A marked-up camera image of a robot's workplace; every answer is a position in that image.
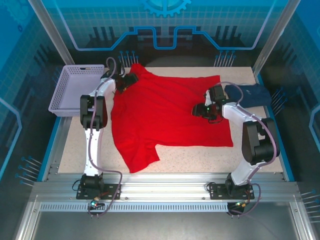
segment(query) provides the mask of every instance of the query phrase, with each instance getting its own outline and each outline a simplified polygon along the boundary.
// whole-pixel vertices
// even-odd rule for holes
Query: purple basket
[[[104,69],[104,65],[64,66],[48,110],[58,117],[79,116],[80,97],[96,89]]]

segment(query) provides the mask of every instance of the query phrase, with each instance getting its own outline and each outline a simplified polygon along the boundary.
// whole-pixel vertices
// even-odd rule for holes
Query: navy blue cloth
[[[240,102],[243,108],[270,106],[272,99],[269,91],[264,86],[260,84],[238,86],[243,92],[243,100]],[[224,91],[229,99],[234,102],[237,102],[241,98],[239,89],[233,85],[225,86]]]

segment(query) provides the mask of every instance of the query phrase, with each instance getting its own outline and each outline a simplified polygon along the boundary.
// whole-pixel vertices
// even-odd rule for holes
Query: gear logo
[[[22,24],[29,16],[29,3],[27,0],[0,0],[0,7],[5,6],[11,17]]]
[[[150,14],[166,18],[168,15],[173,17],[174,14],[180,14],[180,10],[185,10],[191,0],[141,0],[141,2],[144,10],[149,10]]]

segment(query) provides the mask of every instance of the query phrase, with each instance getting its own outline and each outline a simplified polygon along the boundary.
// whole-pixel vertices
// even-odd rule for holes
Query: black mounting plate
[[[111,200],[115,194],[118,184],[104,184],[103,193],[108,192],[108,194],[101,197],[101,200]],[[79,200],[92,200],[95,197],[99,196],[101,192],[98,189],[93,188],[83,188],[81,184],[79,184],[77,192],[76,192],[76,199]],[[120,199],[121,194],[121,185],[119,187],[118,193],[115,196],[115,200]]]
[[[207,185],[207,190],[210,193],[211,200],[247,200],[248,196],[246,191],[250,192],[250,199],[255,199],[255,193],[251,185],[247,185],[243,190],[239,191],[238,194],[234,194],[230,197],[226,185],[224,183],[214,183],[210,182]]]

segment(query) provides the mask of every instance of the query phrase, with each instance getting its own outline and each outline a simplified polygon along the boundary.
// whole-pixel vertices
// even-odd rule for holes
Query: plastic basket
[[[58,117],[80,115],[80,97],[100,83],[104,65],[66,65],[55,87],[48,110]]]

